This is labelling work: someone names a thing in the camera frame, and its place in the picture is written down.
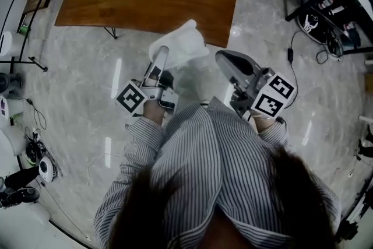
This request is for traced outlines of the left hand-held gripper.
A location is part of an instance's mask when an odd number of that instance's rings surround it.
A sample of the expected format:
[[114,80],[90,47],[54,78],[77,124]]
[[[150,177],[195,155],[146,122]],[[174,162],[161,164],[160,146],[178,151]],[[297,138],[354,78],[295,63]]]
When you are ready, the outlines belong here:
[[132,79],[115,98],[115,103],[128,115],[140,117],[147,101],[156,101],[169,114],[177,110],[179,95],[173,90],[174,78],[165,71],[169,48],[161,46],[155,51],[142,82]]

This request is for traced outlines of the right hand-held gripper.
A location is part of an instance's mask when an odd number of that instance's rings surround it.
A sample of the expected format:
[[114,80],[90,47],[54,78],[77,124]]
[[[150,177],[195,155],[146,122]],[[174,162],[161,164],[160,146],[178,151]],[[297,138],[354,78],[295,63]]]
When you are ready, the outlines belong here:
[[230,82],[235,85],[230,106],[240,116],[254,111],[263,117],[275,119],[296,98],[297,84],[272,68],[261,68],[251,57],[232,50],[219,50],[216,63]]

